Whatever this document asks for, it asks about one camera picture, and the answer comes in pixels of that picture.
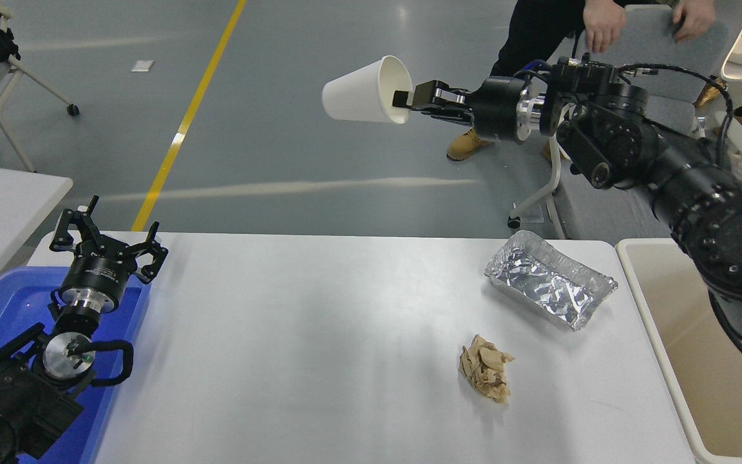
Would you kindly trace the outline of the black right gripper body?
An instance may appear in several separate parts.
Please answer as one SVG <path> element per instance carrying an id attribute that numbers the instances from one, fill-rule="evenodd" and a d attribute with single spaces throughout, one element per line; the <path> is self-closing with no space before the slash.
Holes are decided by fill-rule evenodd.
<path id="1" fill-rule="evenodd" d="M 525 88 L 524 79 L 496 76 L 471 93 L 472 127 L 480 139 L 524 143 L 518 132 L 517 106 Z"/>

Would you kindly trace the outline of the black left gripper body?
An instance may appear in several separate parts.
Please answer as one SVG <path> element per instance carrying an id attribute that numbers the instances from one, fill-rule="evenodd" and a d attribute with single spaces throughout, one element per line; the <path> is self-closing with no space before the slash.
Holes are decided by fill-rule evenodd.
<path id="1" fill-rule="evenodd" d="M 100 256 L 93 251 L 74 251 L 73 262 L 59 293 L 65 304 L 93 302 L 117 304 L 132 274 L 128 258 Z"/>

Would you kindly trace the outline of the person's left hand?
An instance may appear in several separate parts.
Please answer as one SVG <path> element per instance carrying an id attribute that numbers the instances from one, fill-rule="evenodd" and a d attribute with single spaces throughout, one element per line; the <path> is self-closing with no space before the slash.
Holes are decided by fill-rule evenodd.
<path id="1" fill-rule="evenodd" d="M 714 1 L 678 1 L 672 8 L 672 23 L 676 43 L 691 41 L 703 35 L 716 21 Z"/>

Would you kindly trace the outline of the person's right hand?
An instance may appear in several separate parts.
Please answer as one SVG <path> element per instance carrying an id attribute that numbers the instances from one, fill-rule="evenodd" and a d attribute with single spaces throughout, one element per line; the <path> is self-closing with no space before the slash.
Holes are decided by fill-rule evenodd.
<path id="1" fill-rule="evenodd" d="M 585 1 L 582 17 L 587 49 L 603 53 L 620 37 L 626 26 L 626 11 L 615 1 Z"/>

